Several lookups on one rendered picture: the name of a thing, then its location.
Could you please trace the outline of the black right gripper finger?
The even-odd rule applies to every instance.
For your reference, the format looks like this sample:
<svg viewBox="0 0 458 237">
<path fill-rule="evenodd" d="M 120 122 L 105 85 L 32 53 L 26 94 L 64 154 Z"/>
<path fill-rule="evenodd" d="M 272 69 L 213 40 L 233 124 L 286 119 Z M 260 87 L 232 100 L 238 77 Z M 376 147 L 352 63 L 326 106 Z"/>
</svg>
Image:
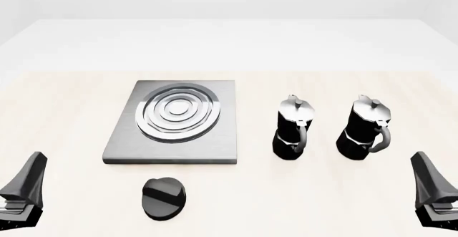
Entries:
<svg viewBox="0 0 458 237">
<path fill-rule="evenodd" d="M 410 160 L 415 177 L 416 208 L 458 201 L 458 189 L 442 176 L 426 153 L 419 151 Z"/>
</svg>

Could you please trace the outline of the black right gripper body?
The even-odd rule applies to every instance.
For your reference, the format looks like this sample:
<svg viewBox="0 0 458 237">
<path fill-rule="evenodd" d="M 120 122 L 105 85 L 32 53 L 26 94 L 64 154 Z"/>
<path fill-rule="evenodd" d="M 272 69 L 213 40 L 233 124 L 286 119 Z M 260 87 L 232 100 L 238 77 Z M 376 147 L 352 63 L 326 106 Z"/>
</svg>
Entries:
<svg viewBox="0 0 458 237">
<path fill-rule="evenodd" d="M 421 225 L 425 228 L 442 228 L 458 230 L 458 193 L 454 195 L 439 195 L 428 200 L 425 195 L 416 194 L 415 213 Z"/>
</svg>

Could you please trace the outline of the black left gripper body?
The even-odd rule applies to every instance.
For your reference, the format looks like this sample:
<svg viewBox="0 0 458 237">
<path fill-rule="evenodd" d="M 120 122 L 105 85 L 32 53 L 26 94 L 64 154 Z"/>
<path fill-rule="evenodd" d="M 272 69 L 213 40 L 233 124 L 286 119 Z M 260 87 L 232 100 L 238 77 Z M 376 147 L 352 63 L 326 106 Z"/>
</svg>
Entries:
<svg viewBox="0 0 458 237">
<path fill-rule="evenodd" d="M 0 195 L 0 230 L 33 228 L 43 213 L 41 201 L 27 200 L 17 195 Z"/>
</svg>

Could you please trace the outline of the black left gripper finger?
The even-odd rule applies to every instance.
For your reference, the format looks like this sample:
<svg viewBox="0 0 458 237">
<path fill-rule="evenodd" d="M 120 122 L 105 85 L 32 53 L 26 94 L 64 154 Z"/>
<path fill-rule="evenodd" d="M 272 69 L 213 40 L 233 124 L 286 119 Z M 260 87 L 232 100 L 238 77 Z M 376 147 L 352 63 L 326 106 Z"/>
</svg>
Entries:
<svg viewBox="0 0 458 237">
<path fill-rule="evenodd" d="M 0 196 L 7 201 L 43 208 L 42 183 L 46 165 L 47 157 L 43 153 L 33 153 L 16 176 L 0 189 Z"/>
</svg>

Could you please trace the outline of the flat grey stove plate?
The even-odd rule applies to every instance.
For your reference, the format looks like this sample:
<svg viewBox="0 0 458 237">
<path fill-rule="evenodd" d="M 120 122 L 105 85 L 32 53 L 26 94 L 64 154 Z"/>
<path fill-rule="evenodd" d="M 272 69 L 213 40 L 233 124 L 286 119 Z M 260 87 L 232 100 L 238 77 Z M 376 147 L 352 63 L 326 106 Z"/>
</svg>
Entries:
<svg viewBox="0 0 458 237">
<path fill-rule="evenodd" d="M 139 80 L 104 149 L 106 164 L 235 164 L 233 80 Z"/>
</svg>

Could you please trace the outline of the round black stove knob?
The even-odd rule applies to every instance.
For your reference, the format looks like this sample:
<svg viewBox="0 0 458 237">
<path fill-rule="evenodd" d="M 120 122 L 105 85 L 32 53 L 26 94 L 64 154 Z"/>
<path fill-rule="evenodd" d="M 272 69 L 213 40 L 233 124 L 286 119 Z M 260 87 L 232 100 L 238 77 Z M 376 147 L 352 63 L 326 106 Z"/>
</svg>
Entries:
<svg viewBox="0 0 458 237">
<path fill-rule="evenodd" d="M 185 187 L 176 178 L 151 178 L 142 187 L 142 209 L 154 221 L 174 218 L 186 201 Z"/>
</svg>

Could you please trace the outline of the black moka pot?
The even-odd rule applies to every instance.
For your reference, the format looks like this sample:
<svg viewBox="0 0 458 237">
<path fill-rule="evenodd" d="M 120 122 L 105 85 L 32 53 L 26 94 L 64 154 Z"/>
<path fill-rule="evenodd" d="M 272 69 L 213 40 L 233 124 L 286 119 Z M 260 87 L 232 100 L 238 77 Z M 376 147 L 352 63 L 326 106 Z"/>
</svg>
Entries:
<svg viewBox="0 0 458 237">
<path fill-rule="evenodd" d="M 354 101 L 347 125 L 336 141 L 337 150 L 351 160 L 364 160 L 391 144 L 391 110 L 377 99 L 359 95 Z"/>
<path fill-rule="evenodd" d="M 272 142 L 273 152 L 279 158 L 296 160 L 303 154 L 314 114 L 314 108 L 295 95 L 289 95 L 281 102 Z"/>
</svg>

